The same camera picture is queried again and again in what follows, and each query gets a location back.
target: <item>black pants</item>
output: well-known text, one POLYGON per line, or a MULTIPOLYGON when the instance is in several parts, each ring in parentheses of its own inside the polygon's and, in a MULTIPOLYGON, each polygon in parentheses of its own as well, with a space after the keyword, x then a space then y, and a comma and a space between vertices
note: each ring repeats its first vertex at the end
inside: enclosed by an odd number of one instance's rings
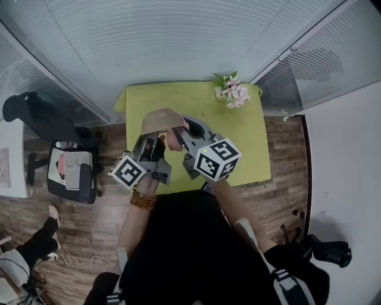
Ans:
POLYGON ((25 244, 19 245, 16 248, 30 269, 34 268, 39 259, 48 256, 48 254, 58 249, 58 244, 56 240, 53 239, 53 235, 57 229, 57 221, 49 217, 43 224, 42 229, 38 230, 25 244))

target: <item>person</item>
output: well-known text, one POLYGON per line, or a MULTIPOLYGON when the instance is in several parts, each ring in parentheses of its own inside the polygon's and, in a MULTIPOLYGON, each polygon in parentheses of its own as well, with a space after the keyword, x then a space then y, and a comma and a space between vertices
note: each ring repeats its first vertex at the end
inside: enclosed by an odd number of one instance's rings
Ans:
POLYGON ((21 293, 19 287, 28 282, 30 271, 37 261, 61 247, 56 233, 59 227, 58 211, 54 206, 49 206, 49 217, 42 228, 23 245, 0 256, 0 278, 5 278, 5 281, 0 282, 0 303, 10 301, 3 299, 9 297, 10 289, 19 295, 21 293))
POLYGON ((225 179, 208 183, 215 198, 201 191, 155 197, 158 181, 145 175, 118 241, 127 253, 123 273, 98 275, 85 305, 106 304, 118 280, 126 304, 280 304, 274 278, 237 224, 242 218, 266 260, 304 281, 316 305, 326 304, 328 274, 275 244, 225 179))

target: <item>brown bead bracelet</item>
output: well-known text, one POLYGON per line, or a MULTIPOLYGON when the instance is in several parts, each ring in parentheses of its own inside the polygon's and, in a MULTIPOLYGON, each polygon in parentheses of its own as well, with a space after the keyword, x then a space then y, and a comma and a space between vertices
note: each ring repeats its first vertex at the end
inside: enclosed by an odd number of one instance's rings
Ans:
POLYGON ((143 195, 139 193, 136 188, 133 189, 132 195, 131 195, 131 204, 133 206, 144 208, 146 210, 152 210, 155 207, 156 204, 156 196, 149 197, 146 195, 143 195))

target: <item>office chair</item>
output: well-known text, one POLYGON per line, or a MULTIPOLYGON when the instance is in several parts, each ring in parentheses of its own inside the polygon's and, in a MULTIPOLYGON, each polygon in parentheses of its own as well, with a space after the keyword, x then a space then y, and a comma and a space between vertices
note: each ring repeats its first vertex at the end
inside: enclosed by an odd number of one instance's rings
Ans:
POLYGON ((352 250, 346 241, 321 242, 315 235, 309 234, 297 242, 302 231, 300 228, 296 228, 296 235, 290 241, 285 225, 280 228, 283 230, 286 245, 307 260, 310 260, 314 254, 315 259, 339 265, 340 268, 347 267, 352 260, 352 250))
POLYGON ((74 127, 65 112, 57 106, 42 101, 37 92, 25 92, 20 95, 9 97, 2 108, 3 118, 7 122, 15 119, 22 120, 37 136, 44 141, 51 141, 49 157, 41 160, 37 159, 37 154, 29 155, 27 167, 27 183, 35 184, 35 170, 48 165, 48 191, 59 197, 93 204, 96 196, 101 192, 96 187, 96 177, 103 171, 103 166, 99 163, 99 142, 98 138, 87 128, 74 127), (57 148, 57 141, 76 143, 77 148, 57 148), (65 177, 49 178, 49 170, 58 170, 57 156, 66 151, 86 151, 92 154, 92 168, 88 164, 80 165, 79 190, 67 190, 65 177))

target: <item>white wall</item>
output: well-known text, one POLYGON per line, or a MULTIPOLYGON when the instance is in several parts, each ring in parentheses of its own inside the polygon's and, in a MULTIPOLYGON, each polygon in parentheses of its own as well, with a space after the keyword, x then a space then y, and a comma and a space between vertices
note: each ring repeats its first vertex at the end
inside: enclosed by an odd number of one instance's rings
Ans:
POLYGON ((381 82, 309 108, 313 197, 309 233, 345 239, 344 269, 331 277, 328 304, 366 305, 381 288, 381 82))

